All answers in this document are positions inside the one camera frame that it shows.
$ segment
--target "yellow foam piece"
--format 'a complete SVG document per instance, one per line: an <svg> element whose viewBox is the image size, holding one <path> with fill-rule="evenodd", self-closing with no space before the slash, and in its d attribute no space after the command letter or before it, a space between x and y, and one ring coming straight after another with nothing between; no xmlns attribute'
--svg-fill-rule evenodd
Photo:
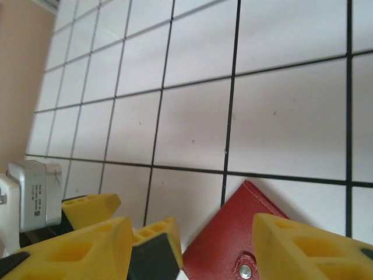
<svg viewBox="0 0 373 280"><path fill-rule="evenodd" d="M373 246L270 214L254 217L252 239L261 280L372 280Z"/></svg>
<svg viewBox="0 0 373 280"><path fill-rule="evenodd" d="M169 217L165 220L161 220L135 231L133 233L133 246L139 246L163 233L167 234L168 242L170 243L171 249L174 252L176 262L181 269L183 266L183 262L181 253L180 231L174 217Z"/></svg>
<svg viewBox="0 0 373 280"><path fill-rule="evenodd" d="M95 194L62 203L62 210L74 230L110 219L121 205L117 194Z"/></svg>
<svg viewBox="0 0 373 280"><path fill-rule="evenodd" d="M30 257L3 279L126 279L132 225L119 217L22 248Z"/></svg>

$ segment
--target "white tile floor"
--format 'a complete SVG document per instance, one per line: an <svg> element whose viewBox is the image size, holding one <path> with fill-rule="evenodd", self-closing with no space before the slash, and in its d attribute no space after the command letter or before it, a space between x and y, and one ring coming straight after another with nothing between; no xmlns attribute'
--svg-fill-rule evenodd
<svg viewBox="0 0 373 280"><path fill-rule="evenodd" d="M27 154L62 165L65 197L118 193L136 228L174 215L183 248L247 177L373 243L372 8L353 2L351 74L346 1L242 0L235 45L235 0L64 0Z"/></svg>

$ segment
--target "black grout line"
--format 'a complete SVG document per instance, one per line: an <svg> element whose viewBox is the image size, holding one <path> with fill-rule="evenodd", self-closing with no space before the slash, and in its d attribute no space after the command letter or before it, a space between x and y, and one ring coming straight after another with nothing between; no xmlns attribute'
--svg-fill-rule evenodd
<svg viewBox="0 0 373 280"><path fill-rule="evenodd" d="M75 2L74 12L73 12L73 20L75 18L76 11L78 9L78 3L79 3L79 0L77 0ZM66 62L66 60L68 59L73 32L74 32L74 26L72 26L71 29L70 29L70 34L69 34L69 38L68 38L68 45L66 46L66 51L65 51L64 62ZM65 66L63 66L63 68L62 68L61 78L59 79L58 92L57 92L56 102L55 102L55 105L54 105L54 108L53 108L54 112L53 112L51 130L50 130L49 137L48 137L47 147L45 149L45 156L48 156L49 149L50 149L50 146L51 146L52 134L53 134L53 130L54 130L54 123L55 123L55 119L56 119L56 115L57 115L57 106L58 106L58 102L59 102L59 95L61 94L61 89L62 89L62 83L64 81L64 76L65 76Z"/></svg>
<svg viewBox="0 0 373 280"><path fill-rule="evenodd" d="M197 8L194 8L194 9L189 10L187 12L181 13L180 15L174 16L174 21L183 19L183 18L185 18L187 16L191 16L191 15L197 13L197 12L203 11L203 10L205 10L207 8L215 6L215 5L217 5L219 3L222 3L224 1L226 1L226 0L215 0L215 1L211 1L209 3L203 4L203 5L201 5L201 6L197 7Z"/></svg>
<svg viewBox="0 0 373 280"><path fill-rule="evenodd" d="M352 237L352 141L353 141L353 0L347 0L347 76L346 76L346 236Z"/></svg>
<svg viewBox="0 0 373 280"><path fill-rule="evenodd" d="M74 8L74 12L73 12L73 23L75 22L75 16L76 16L76 12L78 11L78 4L79 4L79 0L76 0L75 2L75 8ZM66 48L66 54L65 54L65 62L66 60L68 59L68 55L69 55L69 51L70 51L70 44L71 44L71 40L72 40L72 36L73 36L73 31L74 31L74 25L72 23L72 26L71 26L71 29L70 29L70 36L69 36L69 41L68 41L68 46ZM62 90L62 84L64 82L64 77L65 77L65 70L66 70L66 63L64 63L64 66L63 66L63 77L61 77L61 81L60 81L60 85L59 85L59 92L58 92L58 95L61 94L61 90ZM58 102L59 102L59 97L58 97L58 100L56 101L56 105L55 105L55 108L54 108L54 114L56 115L57 113L57 106L58 106ZM51 136L52 136L52 133L50 135L50 139L48 140L48 145L50 145L50 141L52 140L51 139ZM71 168L71 160L69 160L69 165L68 165L68 170L66 172L66 182L65 182L65 185L64 185L64 193L62 194L62 198L64 199L65 196L66 196L66 191L67 191L67 187L68 187L68 180L69 180L69 173L70 173L70 168Z"/></svg>
<svg viewBox="0 0 373 280"><path fill-rule="evenodd" d="M139 37L139 36L141 36L141 35L143 35L143 34L145 34L145 33L152 32L152 31L155 30L155 29L158 29L158 28L161 28L161 27L163 27L163 26L166 26L166 25L168 25L170 22L171 22L170 19L164 20L164 21L162 21L162 22L160 22L160 23L156 23L156 24L154 24L154 25L152 25L152 26L149 26L149 27L147 27L147 28L145 28L145 29L143 29L143 30L137 31L137 32L135 32L134 34L131 34L131 35L126 36L126 37L124 37L124 38L125 38L126 41L127 41L127 40L130 40L130 39L134 39L134 38Z"/></svg>
<svg viewBox="0 0 373 280"><path fill-rule="evenodd" d="M248 76L248 75L255 75L255 74L261 74L261 73L267 73L267 72L272 72L272 71L278 71L278 70L284 70L284 69L289 69L289 68L302 67L302 66L307 66L307 65L312 65L312 64L318 64L318 63L323 63L323 62L341 60L341 59L346 58L346 57L347 57L346 54L341 54L341 55L333 55L333 56L330 56L330 57L323 57L323 58L317 58L317 59L309 59L309 60L300 61L300 62L283 64L283 65L280 65L280 66L274 66L274 67L268 67L268 68L263 68L263 69L259 69L259 70L252 70L252 71L247 71L247 72L241 72L241 73L237 73L235 76L236 77L241 77L241 76Z"/></svg>
<svg viewBox="0 0 373 280"><path fill-rule="evenodd" d="M327 62L327 61L340 60L340 59L343 59L343 58L346 58L346 56L345 55L337 55L337 56L326 57L326 58L321 58L321 59L308 60L308 61L303 61L303 62L298 62L298 63L293 63L293 64L286 64L286 65L275 66L275 67L271 67L271 68L254 70L254 71L250 71L250 72L241 72L241 73L237 73L235 75L235 77L250 76L250 75L255 75L255 74L258 74L258 73L261 74L261 73L267 73L267 72L272 72L272 71L278 71L278 70L282 70L282 69L296 68L296 67L301 67L301 66L306 66L306 65L323 63L323 62ZM195 81L192 81L192 82L180 83L180 84L171 85L171 86L165 86L165 87L163 87L163 90L178 89L178 88L183 88L183 87L187 87L187 86L200 85L200 84L210 83L210 82L217 82L217 81L220 81L220 80L222 81L222 80L231 79L231 78L232 78L232 75L224 75L224 76L219 76L219 77L214 77L214 78L209 78L209 79L195 80ZM159 88L155 88L155 89L147 89L147 90L143 90L143 91L140 91L140 92L134 92L134 93L125 94L125 95L122 94L122 95L118 95L118 96L115 96L115 97L107 97L107 98L104 98L104 99L91 100L91 101L87 101L87 102L84 101L84 102L81 103L81 105L104 102L104 101L108 101L108 100L125 98L125 97L130 97L130 96L135 96L135 95L142 95L142 94L147 94L147 93L151 93L151 92L156 92L158 90L161 90L161 88L159 87ZM79 106L79 105L80 105L80 103L79 104L65 105L65 106L58 107L57 109L71 108L71 107L75 107L75 106ZM53 110L55 110L55 109L50 108L50 109L35 111L34 113L45 113L45 112L53 111Z"/></svg>
<svg viewBox="0 0 373 280"><path fill-rule="evenodd" d="M372 182L358 182L358 181L353 181L352 185L354 187L373 188L373 183Z"/></svg>
<svg viewBox="0 0 373 280"><path fill-rule="evenodd" d="M287 175L276 175L276 174L263 174L263 173L250 173L240 171L228 171L228 175L241 176L241 177L252 177L262 179L275 179L284 181L297 181L305 183L317 183L317 184L328 184L328 185L341 185L345 186L346 182L343 180L325 179L325 178L313 178L313 177L298 177L298 176L287 176Z"/></svg>
<svg viewBox="0 0 373 280"><path fill-rule="evenodd" d="M107 50L108 48L111 48L115 45L119 45L121 43L124 42L124 39L118 39L118 40L115 40L111 43L108 43L107 45L103 45L102 47L99 47L99 48L96 48L94 50L92 50L92 54L95 54L95 53L99 53L100 51L104 51L104 50Z"/></svg>
<svg viewBox="0 0 373 280"><path fill-rule="evenodd" d="M166 79L166 69L167 69L167 60L168 60L168 51L170 49L170 41L171 41L171 32L173 29L173 20L174 20L174 9L175 9L175 0L173 0L173 5L171 8L171 21L170 26L168 27L168 38L167 38L167 45L166 45L166 55L164 57L164 67L163 67L163 76L162 76L162 84L161 84L161 92L159 97L159 106L158 106L158 113L157 113L157 123L156 123L156 131L154 133L154 143L153 143L153 154L152 154L152 166L154 166L154 158L156 155L156 145L157 145L157 136L158 136L158 128L159 128L159 119L161 114L161 107L162 107L162 99L163 99L163 90L164 90L164 81ZM150 168L149 174L149 184L147 186L147 195L146 195L146 204L145 204L145 214L144 214L144 223L143 225L146 226L146 218L147 218L147 210L149 207L149 198L150 198L150 189L152 187L152 177L153 177L153 168Z"/></svg>
<svg viewBox="0 0 373 280"><path fill-rule="evenodd" d="M93 35L92 35L90 49L93 48L94 38L95 38L95 33L96 33L96 29L97 29L98 17L99 16L100 16L100 7L98 7L97 14L96 14L96 21L94 23L94 29L93 29ZM87 61L86 74L85 74L85 78L84 78L84 82L83 82L82 95L80 96L80 105L79 105L78 116L76 117L74 136L73 136L73 140L72 140L71 152L70 152L70 158L69 158L70 162L69 162L68 171L67 171L67 174L66 174L66 184L65 184L65 190L64 190L63 198L65 198L67 188L68 188L68 181L69 181L70 170L71 170L71 165L72 165L72 156L73 156L74 150L75 150L75 142L76 142L76 137L77 137L77 134L78 134L79 121L80 121L80 116L82 114L82 102L83 102L85 91L86 91L86 85L87 85L87 80L88 80L89 66L91 64L91 58L92 58L92 56L89 54L88 61Z"/></svg>
<svg viewBox="0 0 373 280"><path fill-rule="evenodd" d="M365 54L373 54L373 49L356 51L356 52L352 53L352 56L353 57L359 57L359 56L365 55Z"/></svg>
<svg viewBox="0 0 373 280"><path fill-rule="evenodd" d="M94 12L97 12L97 11L100 9L101 5L102 5L102 4L99 3L97 6L91 8L91 10L88 10L87 12L85 12L85 13L81 14L80 16L78 16L78 17L75 19L74 24L76 24L76 22L78 22L78 21L80 21L80 20L86 18L87 16L90 16L90 15L93 14Z"/></svg>
<svg viewBox="0 0 373 280"><path fill-rule="evenodd" d="M123 35L124 37L126 37L127 31L128 31L129 18L131 17L131 7L132 7L132 0L130 0L129 4L128 4L127 20L126 20L126 25L125 25L125 28L124 28L124 35ZM110 134L111 134L111 127L112 127L112 119L114 118L114 110L115 110L115 103L116 103L116 98L117 98L117 94L118 94L119 80L120 80L120 77L121 77L121 69L122 69L122 62L123 62L123 56L124 56L124 48L125 48L125 41L123 41L123 43L122 43L121 57L119 59L117 81L115 83L114 97L113 97L112 107L111 107L111 112L110 112L109 128L108 128L107 137L106 137L106 145L105 145L105 151L104 151L104 163L103 163L103 168L102 168L102 171L101 171L100 186L98 188L98 193L99 194L101 194L101 189L103 187L105 161L106 161L106 158L107 158L107 151L108 151L108 147L109 147L109 140L110 140Z"/></svg>
<svg viewBox="0 0 373 280"><path fill-rule="evenodd" d="M220 206L223 206L223 204L226 201L227 172L228 172L229 147L230 147L230 139L231 139L234 82L235 82L235 65L236 65L236 61L237 61L238 34L239 34L239 29L240 29L240 13L241 13L241 0L238 0L237 1L237 14L236 14L236 19L235 19L231 89L230 89L230 97L229 97L226 148L225 148L225 151L224 151L225 152L225 155L224 155L224 174L223 174L223 183L222 183L222 187L221 187Z"/></svg>
<svg viewBox="0 0 373 280"><path fill-rule="evenodd" d="M110 160L82 159L78 157L45 156L45 155L33 155L33 154L26 154L26 156L31 156L35 158L73 160L77 162L105 163L107 165L123 165L123 166L145 167L145 168L153 168L153 169L166 169L166 170L176 170L176 171L186 171L186 172L189 171L189 172L198 172L198 173L220 174L220 175L223 175L224 173L226 173L229 176L252 177L252 178L262 178L262 179L273 179L273 180L283 180L283 181L297 181L297 182L305 182L305 183L346 186L346 181L344 180L334 180L334 179L325 179L325 178L284 176L284 175L277 175L277 174L250 173L250 172L241 172L241 171L224 172L224 170L216 170L216 169L200 169L200 168L181 167L181 166L167 166L167 165L156 165L156 164L153 165L153 164L131 163L131 162L115 162L115 161L110 161ZM356 187L373 188L372 182L353 181L352 185Z"/></svg>
<svg viewBox="0 0 373 280"><path fill-rule="evenodd" d="M163 89L164 90L169 90L169 89L178 89L178 88L183 88L186 86L195 86L195 85L200 85L203 83L210 83L210 82L217 82L220 80L225 80L225 79L231 79L231 75L224 75L224 76L219 76L219 77L214 77L214 78L208 78L208 79L203 79L203 80L195 80L192 82L187 82L187 83L179 83L176 85L171 85L171 86L165 86Z"/></svg>

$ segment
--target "floor tile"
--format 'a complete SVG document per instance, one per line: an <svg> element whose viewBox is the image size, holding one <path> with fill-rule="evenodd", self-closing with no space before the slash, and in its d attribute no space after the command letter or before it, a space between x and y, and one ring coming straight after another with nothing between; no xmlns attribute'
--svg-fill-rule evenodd
<svg viewBox="0 0 373 280"><path fill-rule="evenodd" d="M242 1L236 72L345 54L346 7L340 0Z"/></svg>
<svg viewBox="0 0 373 280"><path fill-rule="evenodd" d="M107 160L152 163L160 92L117 99Z"/></svg>
<svg viewBox="0 0 373 280"><path fill-rule="evenodd" d="M49 156L62 156L67 158L71 156L78 112L78 106L56 111L48 153Z"/></svg>
<svg viewBox="0 0 373 280"><path fill-rule="evenodd" d="M44 74L37 110L55 108L63 67Z"/></svg>
<svg viewBox="0 0 373 280"><path fill-rule="evenodd" d="M37 156L26 156L27 160L36 160L37 162L41 162L44 164L47 163L58 163L61 165L61 171L62 171L62 180L60 182L62 194L65 191L65 183L66 183L66 176L69 168L69 162L70 160L67 159L52 159L52 158L44 158L44 157L37 157Z"/></svg>
<svg viewBox="0 0 373 280"><path fill-rule="evenodd" d="M352 237L373 245L373 188L353 187L352 199Z"/></svg>
<svg viewBox="0 0 373 280"><path fill-rule="evenodd" d="M218 174L154 169L147 224L174 216L184 251L219 210L222 179Z"/></svg>
<svg viewBox="0 0 373 280"><path fill-rule="evenodd" d="M82 106L73 157L103 160L112 101Z"/></svg>
<svg viewBox="0 0 373 280"><path fill-rule="evenodd" d="M171 19L173 0L132 1L127 35L134 34L150 26Z"/></svg>
<svg viewBox="0 0 373 280"><path fill-rule="evenodd" d="M353 51L373 48L373 1L353 1Z"/></svg>
<svg viewBox="0 0 373 280"><path fill-rule="evenodd" d="M99 0L79 0L78 7L76 9L76 18L82 16L89 10L92 10L94 7L97 7L99 4Z"/></svg>
<svg viewBox="0 0 373 280"><path fill-rule="evenodd" d="M167 86L231 74L236 13L225 1L173 23Z"/></svg>
<svg viewBox="0 0 373 280"><path fill-rule="evenodd" d="M129 0L114 0L100 9L93 49L124 38Z"/></svg>
<svg viewBox="0 0 373 280"><path fill-rule="evenodd" d="M97 12L94 12L75 22L68 53L68 61L90 52L96 15Z"/></svg>
<svg viewBox="0 0 373 280"><path fill-rule="evenodd" d="M47 64L45 70L51 69L57 65L62 65L65 62L66 51L70 38L71 27L64 29L53 35L51 45L49 47Z"/></svg>
<svg viewBox="0 0 373 280"><path fill-rule="evenodd" d="M80 103L87 72L87 63L88 57L84 57L65 66L58 107Z"/></svg>
<svg viewBox="0 0 373 280"><path fill-rule="evenodd" d="M165 90L155 164L223 169L230 80Z"/></svg>
<svg viewBox="0 0 373 280"><path fill-rule="evenodd" d="M228 169L345 179L346 63L235 80Z"/></svg>
<svg viewBox="0 0 373 280"><path fill-rule="evenodd" d="M92 55L84 102L114 96L121 53L122 44L117 44Z"/></svg>
<svg viewBox="0 0 373 280"><path fill-rule="evenodd" d="M176 0L174 17L212 2L214 0Z"/></svg>
<svg viewBox="0 0 373 280"><path fill-rule="evenodd" d="M72 22L76 1L77 0L63 0L59 3L54 30L58 30Z"/></svg>
<svg viewBox="0 0 373 280"><path fill-rule="evenodd" d="M98 194L102 169L102 163L71 161L65 199Z"/></svg>
<svg viewBox="0 0 373 280"><path fill-rule="evenodd" d="M132 227L143 227L150 168L105 164L102 194L118 194L121 206L114 217L129 216Z"/></svg>
<svg viewBox="0 0 373 280"><path fill-rule="evenodd" d="M353 59L353 180L373 182L373 55Z"/></svg>
<svg viewBox="0 0 373 280"><path fill-rule="evenodd" d="M169 25L125 42L117 95L127 95L162 84Z"/></svg>
<svg viewBox="0 0 373 280"><path fill-rule="evenodd" d="M34 115L34 124L30 133L27 153L32 155L45 155L47 152L53 115L54 111Z"/></svg>
<svg viewBox="0 0 373 280"><path fill-rule="evenodd" d="M245 179L227 177L226 201ZM345 186L261 178L247 180L255 184L290 219L345 235Z"/></svg>

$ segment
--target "hexagonal hole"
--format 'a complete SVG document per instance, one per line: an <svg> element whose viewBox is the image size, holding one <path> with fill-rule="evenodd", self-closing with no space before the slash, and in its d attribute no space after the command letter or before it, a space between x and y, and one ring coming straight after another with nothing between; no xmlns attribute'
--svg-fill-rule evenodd
<svg viewBox="0 0 373 280"><path fill-rule="evenodd" d="M46 261L80 261L92 248L93 243L88 242L66 242L61 244L52 253Z"/></svg>

